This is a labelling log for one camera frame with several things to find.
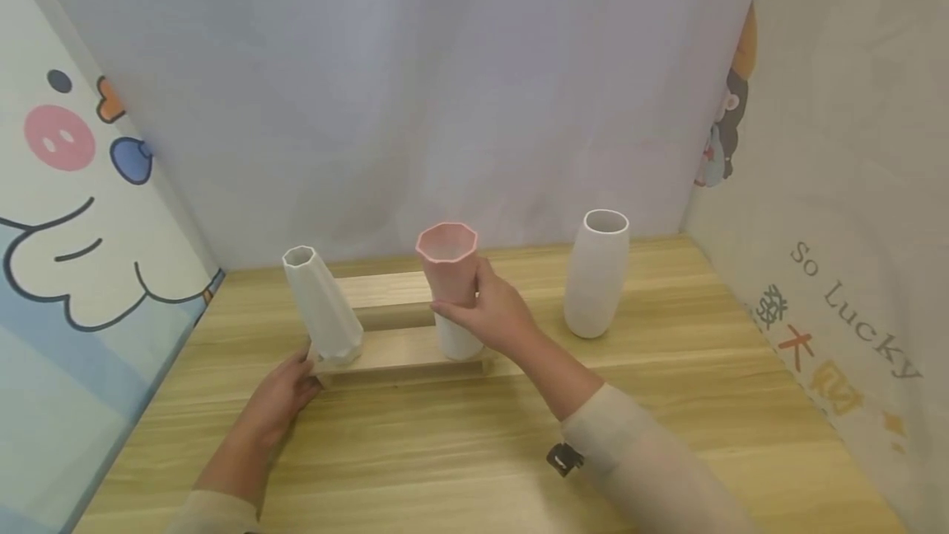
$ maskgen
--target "beige sleeve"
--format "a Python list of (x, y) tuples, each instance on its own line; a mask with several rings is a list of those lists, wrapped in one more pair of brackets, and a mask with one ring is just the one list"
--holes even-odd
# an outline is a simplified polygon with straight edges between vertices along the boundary
[(193, 490), (165, 534), (258, 532), (254, 505), (211, 490)]
[(604, 385), (563, 421), (581, 473), (640, 532), (758, 532), (740, 504), (689, 449), (629, 396)]

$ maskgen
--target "left hand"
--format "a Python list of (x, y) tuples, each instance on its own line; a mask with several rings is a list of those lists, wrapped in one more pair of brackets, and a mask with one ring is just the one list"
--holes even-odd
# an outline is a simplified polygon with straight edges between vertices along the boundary
[(312, 369), (306, 348), (274, 368), (250, 396), (231, 435), (263, 447), (280, 443), (300, 410), (323, 390), (319, 380), (310, 376)]

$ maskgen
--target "white vase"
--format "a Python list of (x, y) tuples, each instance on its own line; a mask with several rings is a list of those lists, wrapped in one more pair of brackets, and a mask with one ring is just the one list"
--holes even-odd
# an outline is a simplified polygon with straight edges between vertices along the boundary
[[(418, 236), (416, 251), (421, 267), (439, 301), (475, 307), (477, 233), (462, 222), (440, 222)], [(480, 353), (484, 345), (468, 330), (435, 315), (438, 348), (449, 359), (463, 361)]]
[(619, 306), (629, 258), (629, 220), (619, 212), (589, 211), (570, 252), (563, 317), (581, 339), (603, 335)]
[(351, 363), (362, 352), (362, 324), (320, 255), (309, 246), (289, 249), (283, 272), (310, 333), (310, 358)]

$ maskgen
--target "white faceted vase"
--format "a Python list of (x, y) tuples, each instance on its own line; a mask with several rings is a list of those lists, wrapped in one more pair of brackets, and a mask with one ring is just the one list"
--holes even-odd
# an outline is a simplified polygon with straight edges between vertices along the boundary
[(362, 352), (362, 324), (323, 259), (312, 247), (294, 247), (283, 254), (283, 272), (310, 333), (310, 358), (351, 363)]
[(629, 259), (629, 220), (617, 211), (589, 211), (570, 252), (563, 318), (581, 339), (610, 328), (623, 296)]

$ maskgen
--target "cartoon wall sticker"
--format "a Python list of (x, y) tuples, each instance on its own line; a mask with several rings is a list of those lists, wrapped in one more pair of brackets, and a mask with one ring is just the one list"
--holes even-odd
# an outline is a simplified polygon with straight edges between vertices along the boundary
[(21, 230), (2, 258), (14, 291), (62, 305), (70, 326), (86, 332), (123, 320), (146, 297), (210, 299), (219, 269), (149, 182), (145, 142), (116, 137), (111, 122), (124, 108), (105, 79), (97, 100), (62, 67), (34, 78), (20, 75), (10, 88), (17, 99), (0, 111), (0, 133), (10, 137), (0, 142), (0, 177), (17, 186), (0, 192), (0, 223)]
[(751, 4), (748, 15), (745, 16), (745, 25), (741, 30), (735, 57), (732, 58), (732, 67), (725, 81), (722, 104), (718, 108), (705, 151), (702, 153), (702, 163), (694, 180), (695, 185), (711, 188), (732, 175), (732, 155), (738, 148), (738, 124), (745, 117), (748, 79), (755, 70), (757, 44), (755, 4)]

